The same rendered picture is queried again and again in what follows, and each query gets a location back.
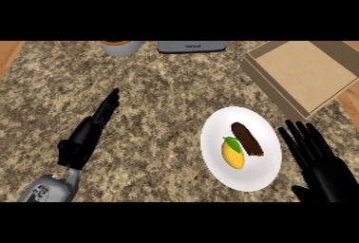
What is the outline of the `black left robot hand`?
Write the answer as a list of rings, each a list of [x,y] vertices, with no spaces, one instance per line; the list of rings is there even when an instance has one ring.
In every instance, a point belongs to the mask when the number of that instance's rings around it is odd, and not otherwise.
[[[61,140],[58,164],[81,170],[96,149],[102,129],[111,120],[120,106],[120,89],[115,88],[102,101],[96,113],[89,116],[76,127],[70,138]]]

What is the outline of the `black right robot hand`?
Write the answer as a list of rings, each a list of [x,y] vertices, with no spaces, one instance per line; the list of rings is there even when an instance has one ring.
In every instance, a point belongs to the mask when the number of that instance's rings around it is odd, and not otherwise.
[[[279,127],[278,131],[307,184],[307,187],[291,186],[299,200],[359,203],[359,182],[318,129],[309,122],[285,120],[285,123],[288,129]]]

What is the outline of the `dark brown sweet potato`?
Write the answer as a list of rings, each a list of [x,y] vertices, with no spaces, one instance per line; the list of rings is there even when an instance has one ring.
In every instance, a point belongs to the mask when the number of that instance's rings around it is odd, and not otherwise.
[[[241,145],[244,146],[247,154],[250,156],[260,157],[263,155],[262,146],[242,123],[235,122],[232,124],[232,132],[241,142]]]

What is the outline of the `white oval plate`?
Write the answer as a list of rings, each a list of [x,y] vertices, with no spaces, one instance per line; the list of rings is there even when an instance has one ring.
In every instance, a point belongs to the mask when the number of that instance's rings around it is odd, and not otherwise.
[[[263,149],[260,157],[250,156],[238,140],[244,152],[241,169],[235,169],[222,157],[223,138],[235,138],[232,132],[235,122],[244,124]],[[278,135],[262,115],[244,107],[225,107],[208,116],[201,132],[201,152],[213,176],[228,187],[241,192],[263,189],[279,174],[282,149]]]

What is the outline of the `open cardboard box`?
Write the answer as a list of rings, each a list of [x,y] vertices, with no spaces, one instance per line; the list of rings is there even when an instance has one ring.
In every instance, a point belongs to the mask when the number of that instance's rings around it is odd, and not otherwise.
[[[304,121],[359,81],[359,50],[344,41],[269,41],[241,68],[287,118]]]

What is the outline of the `yellow mango with green leaf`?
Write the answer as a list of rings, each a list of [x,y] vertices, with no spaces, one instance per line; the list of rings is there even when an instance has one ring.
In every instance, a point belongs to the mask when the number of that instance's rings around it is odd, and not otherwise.
[[[244,152],[239,142],[234,137],[223,138],[222,157],[235,169],[241,169],[244,167]]]

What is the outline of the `grey cup with brown contents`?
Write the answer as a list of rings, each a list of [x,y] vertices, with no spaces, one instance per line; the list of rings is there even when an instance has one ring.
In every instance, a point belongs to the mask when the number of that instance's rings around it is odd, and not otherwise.
[[[101,41],[99,42],[104,51],[112,56],[127,56],[133,54],[143,42],[142,41]]]

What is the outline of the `grey appliance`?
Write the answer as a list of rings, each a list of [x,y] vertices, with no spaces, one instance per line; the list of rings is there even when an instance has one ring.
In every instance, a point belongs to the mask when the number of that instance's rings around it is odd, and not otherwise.
[[[160,53],[203,53],[217,52],[226,49],[226,41],[158,41],[157,50]]]

